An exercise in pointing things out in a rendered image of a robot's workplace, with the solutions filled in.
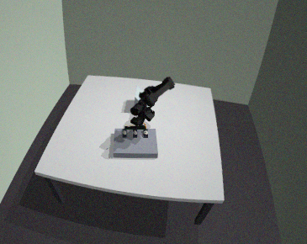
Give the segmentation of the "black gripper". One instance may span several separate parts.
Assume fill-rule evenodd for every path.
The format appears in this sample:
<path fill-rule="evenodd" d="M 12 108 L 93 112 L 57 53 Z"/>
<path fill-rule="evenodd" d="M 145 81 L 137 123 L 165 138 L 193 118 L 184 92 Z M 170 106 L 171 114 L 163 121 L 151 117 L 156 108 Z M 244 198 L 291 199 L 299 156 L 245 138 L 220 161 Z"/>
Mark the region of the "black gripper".
<path fill-rule="evenodd" d="M 130 120 L 130 123 L 136 126 L 141 126 L 143 125 L 145 118 L 142 118 L 143 113 L 146 112 L 146 110 L 142 110 L 137 117 L 134 117 Z"/>

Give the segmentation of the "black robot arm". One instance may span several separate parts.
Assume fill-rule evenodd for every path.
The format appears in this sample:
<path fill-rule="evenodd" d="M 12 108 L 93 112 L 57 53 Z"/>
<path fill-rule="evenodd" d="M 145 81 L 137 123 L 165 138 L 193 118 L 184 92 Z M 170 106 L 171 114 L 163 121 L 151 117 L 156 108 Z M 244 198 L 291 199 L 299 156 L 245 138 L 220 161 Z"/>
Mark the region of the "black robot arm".
<path fill-rule="evenodd" d="M 166 77 L 164 81 L 153 87 L 146 88 L 142 93 L 139 93 L 140 100 L 137 104 L 135 104 L 131 109 L 130 112 L 136 116 L 138 115 L 142 110 L 146 110 L 146 112 L 143 113 L 142 118 L 147 119 L 149 122 L 153 119 L 155 116 L 155 111 L 148 111 L 151 107 L 155 105 L 155 102 L 157 99 L 167 90 L 174 89 L 174 82 L 170 77 Z M 147 108 L 147 105 L 149 106 Z"/>

